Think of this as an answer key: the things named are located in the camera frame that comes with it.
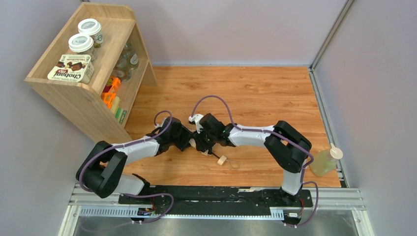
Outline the pale green pump bottle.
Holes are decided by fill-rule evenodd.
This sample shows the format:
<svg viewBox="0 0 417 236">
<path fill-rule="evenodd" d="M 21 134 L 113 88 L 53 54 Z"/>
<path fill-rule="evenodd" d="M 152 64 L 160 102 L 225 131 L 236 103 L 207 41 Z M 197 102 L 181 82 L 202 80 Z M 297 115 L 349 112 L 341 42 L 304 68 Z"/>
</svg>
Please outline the pale green pump bottle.
<svg viewBox="0 0 417 236">
<path fill-rule="evenodd" d="M 336 168 L 337 161 L 343 158 L 343 151 L 330 143 L 330 148 L 320 151 L 314 161 L 309 165 L 311 172 L 318 177 L 323 177 Z"/>
</svg>

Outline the glass jars in shelf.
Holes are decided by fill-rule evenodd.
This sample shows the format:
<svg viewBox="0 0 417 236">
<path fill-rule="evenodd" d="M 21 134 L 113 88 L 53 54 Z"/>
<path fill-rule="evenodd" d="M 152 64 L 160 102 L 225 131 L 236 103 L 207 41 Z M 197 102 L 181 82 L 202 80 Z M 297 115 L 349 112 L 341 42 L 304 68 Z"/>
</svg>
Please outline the glass jars in shelf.
<svg viewBox="0 0 417 236">
<path fill-rule="evenodd" d="M 119 78 L 122 82 L 132 77 L 132 71 L 139 66 L 139 58 L 131 43 L 126 43 L 122 53 L 112 71 L 112 76 Z"/>
</svg>

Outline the white-lidded jar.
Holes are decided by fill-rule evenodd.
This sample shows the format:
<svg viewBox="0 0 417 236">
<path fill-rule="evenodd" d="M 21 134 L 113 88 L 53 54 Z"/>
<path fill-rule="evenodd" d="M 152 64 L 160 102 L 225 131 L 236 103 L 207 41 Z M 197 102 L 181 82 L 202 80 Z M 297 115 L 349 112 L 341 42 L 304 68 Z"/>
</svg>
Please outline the white-lidded jar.
<svg viewBox="0 0 417 236">
<path fill-rule="evenodd" d="M 95 54 L 94 41 L 93 39 L 83 33 L 78 33 L 71 36 L 68 40 L 69 49 L 80 55 L 89 55 L 91 62 L 95 62 L 97 55 Z"/>
<path fill-rule="evenodd" d="M 89 35 L 93 39 L 94 48 L 100 48 L 104 42 L 101 24 L 93 18 L 84 19 L 78 23 L 78 32 Z"/>
</svg>

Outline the front white-lidded jar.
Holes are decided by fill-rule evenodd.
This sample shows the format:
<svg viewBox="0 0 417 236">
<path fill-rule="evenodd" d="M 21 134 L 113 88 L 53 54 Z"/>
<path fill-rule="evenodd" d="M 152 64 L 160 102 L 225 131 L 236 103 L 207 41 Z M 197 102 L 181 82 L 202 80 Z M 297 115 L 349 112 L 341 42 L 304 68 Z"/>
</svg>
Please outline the front white-lidded jar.
<svg viewBox="0 0 417 236">
<path fill-rule="evenodd" d="M 95 62 L 97 55 L 95 54 L 94 41 L 93 39 L 83 33 L 78 33 L 71 36 L 68 40 L 69 49 L 80 55 L 89 55 L 91 62 Z"/>
</svg>

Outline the aluminium frame rail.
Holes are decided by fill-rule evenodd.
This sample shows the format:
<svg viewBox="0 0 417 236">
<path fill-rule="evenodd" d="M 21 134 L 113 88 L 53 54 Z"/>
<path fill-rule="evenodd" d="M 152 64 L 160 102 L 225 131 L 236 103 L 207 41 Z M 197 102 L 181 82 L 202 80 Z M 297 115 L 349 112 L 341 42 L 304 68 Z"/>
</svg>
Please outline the aluminium frame rail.
<svg viewBox="0 0 417 236">
<path fill-rule="evenodd" d="M 291 228 L 309 225 L 324 211 L 349 211 L 361 236 L 374 234 L 357 188 L 304 187 L 294 201 L 282 199 L 277 187 L 152 185 L 148 197 L 112 193 L 101 198 L 76 185 L 59 235 L 75 232 L 81 216 L 163 219 L 272 220 Z"/>
</svg>

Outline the orange box on shelf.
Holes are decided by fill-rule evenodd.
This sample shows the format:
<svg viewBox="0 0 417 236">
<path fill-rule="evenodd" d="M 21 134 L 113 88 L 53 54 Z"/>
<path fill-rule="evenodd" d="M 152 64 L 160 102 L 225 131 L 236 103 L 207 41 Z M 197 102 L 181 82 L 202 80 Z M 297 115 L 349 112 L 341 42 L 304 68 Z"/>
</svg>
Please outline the orange box on shelf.
<svg viewBox="0 0 417 236">
<path fill-rule="evenodd" d="M 109 109 L 112 106 L 120 85 L 121 80 L 118 77 L 110 77 L 106 82 L 100 97 Z"/>
</svg>

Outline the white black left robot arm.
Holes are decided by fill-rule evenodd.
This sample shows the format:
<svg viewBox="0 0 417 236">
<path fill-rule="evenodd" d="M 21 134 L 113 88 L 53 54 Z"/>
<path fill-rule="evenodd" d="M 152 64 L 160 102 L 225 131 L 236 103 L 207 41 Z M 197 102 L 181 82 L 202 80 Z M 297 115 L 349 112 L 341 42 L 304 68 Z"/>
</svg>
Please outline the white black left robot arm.
<svg viewBox="0 0 417 236">
<path fill-rule="evenodd" d="M 99 141 L 92 148 L 76 173 L 80 186 L 100 198 L 114 192 L 138 195 L 145 180 L 135 175 L 125 175 L 127 164 L 147 157 L 158 156 L 175 146 L 180 151 L 190 147 L 193 133 L 177 118 L 166 118 L 161 127 L 146 136 L 127 143 L 110 144 Z"/>
</svg>

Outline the back white-lidded jar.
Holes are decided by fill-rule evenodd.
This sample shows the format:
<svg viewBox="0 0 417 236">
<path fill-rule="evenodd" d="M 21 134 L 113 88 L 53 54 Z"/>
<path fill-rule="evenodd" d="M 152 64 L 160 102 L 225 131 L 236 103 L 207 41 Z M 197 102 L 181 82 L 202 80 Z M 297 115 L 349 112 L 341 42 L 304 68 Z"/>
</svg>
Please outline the back white-lidded jar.
<svg viewBox="0 0 417 236">
<path fill-rule="evenodd" d="M 104 42 L 101 24 L 93 18 L 84 19 L 78 23 L 78 32 L 89 35 L 93 39 L 94 48 L 100 48 Z"/>
</svg>

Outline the green box on shelf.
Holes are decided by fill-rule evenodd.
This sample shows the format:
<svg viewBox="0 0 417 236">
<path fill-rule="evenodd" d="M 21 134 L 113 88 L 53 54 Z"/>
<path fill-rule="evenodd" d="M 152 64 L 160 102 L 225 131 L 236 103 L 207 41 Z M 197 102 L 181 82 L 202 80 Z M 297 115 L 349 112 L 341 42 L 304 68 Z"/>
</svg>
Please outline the green box on shelf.
<svg viewBox="0 0 417 236">
<path fill-rule="evenodd" d="M 124 119 L 127 115 L 127 110 L 123 109 L 122 107 L 118 107 L 115 118 L 118 120 L 120 124 L 123 124 Z"/>
</svg>

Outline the wooden shelf unit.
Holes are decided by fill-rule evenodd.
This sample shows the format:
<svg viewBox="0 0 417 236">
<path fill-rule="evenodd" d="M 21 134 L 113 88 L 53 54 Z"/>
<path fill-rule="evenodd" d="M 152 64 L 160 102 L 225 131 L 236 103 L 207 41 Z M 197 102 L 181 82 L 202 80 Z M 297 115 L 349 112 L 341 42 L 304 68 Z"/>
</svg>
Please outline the wooden shelf unit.
<svg viewBox="0 0 417 236">
<path fill-rule="evenodd" d="M 78 55 L 69 48 L 70 37 L 88 18 L 101 24 L 104 42 L 92 56 Z M 139 66 L 111 96 L 122 109 L 116 115 L 101 94 L 126 43 L 133 46 Z M 87 2 L 74 12 L 25 81 L 93 141 L 108 143 L 131 140 L 125 126 L 138 90 L 157 84 L 134 11 L 127 5 Z"/>
</svg>

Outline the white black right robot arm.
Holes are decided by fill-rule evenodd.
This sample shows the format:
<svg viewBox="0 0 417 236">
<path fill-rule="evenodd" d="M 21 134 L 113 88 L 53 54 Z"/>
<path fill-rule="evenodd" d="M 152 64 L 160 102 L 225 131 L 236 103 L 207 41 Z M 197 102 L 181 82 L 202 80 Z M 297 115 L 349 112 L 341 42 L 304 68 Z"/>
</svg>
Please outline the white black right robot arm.
<svg viewBox="0 0 417 236">
<path fill-rule="evenodd" d="M 193 133 L 196 149 L 212 154 L 215 144 L 223 147 L 255 146 L 265 148 L 283 169 L 279 200 L 285 206 L 299 202 L 304 166 L 307 163 L 311 142 L 287 122 L 280 120 L 266 127 L 243 126 L 236 123 L 224 125 L 212 114 L 189 117 L 195 125 Z"/>
</svg>

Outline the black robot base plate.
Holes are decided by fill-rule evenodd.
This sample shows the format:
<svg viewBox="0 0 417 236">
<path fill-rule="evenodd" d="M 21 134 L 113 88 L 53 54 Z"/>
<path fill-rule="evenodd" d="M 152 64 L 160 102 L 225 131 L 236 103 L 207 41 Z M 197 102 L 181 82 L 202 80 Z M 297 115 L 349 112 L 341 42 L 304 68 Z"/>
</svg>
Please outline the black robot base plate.
<svg viewBox="0 0 417 236">
<path fill-rule="evenodd" d="M 148 187 L 142 195 L 170 193 L 174 205 L 170 214 L 266 216 L 271 207 L 312 207 L 309 190 L 302 190 L 298 200 L 283 200 L 280 189 L 257 189 L 225 186 L 174 186 Z"/>
</svg>

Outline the Chobani yogurt pack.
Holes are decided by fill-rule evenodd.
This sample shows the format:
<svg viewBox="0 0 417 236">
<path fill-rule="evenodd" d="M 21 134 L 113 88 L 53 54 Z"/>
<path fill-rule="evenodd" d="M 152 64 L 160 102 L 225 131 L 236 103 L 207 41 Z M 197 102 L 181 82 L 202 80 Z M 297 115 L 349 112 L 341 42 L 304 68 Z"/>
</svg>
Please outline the Chobani yogurt pack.
<svg viewBox="0 0 417 236">
<path fill-rule="evenodd" d="M 47 79 L 88 84 L 94 73 L 89 55 L 62 55 Z"/>
</svg>

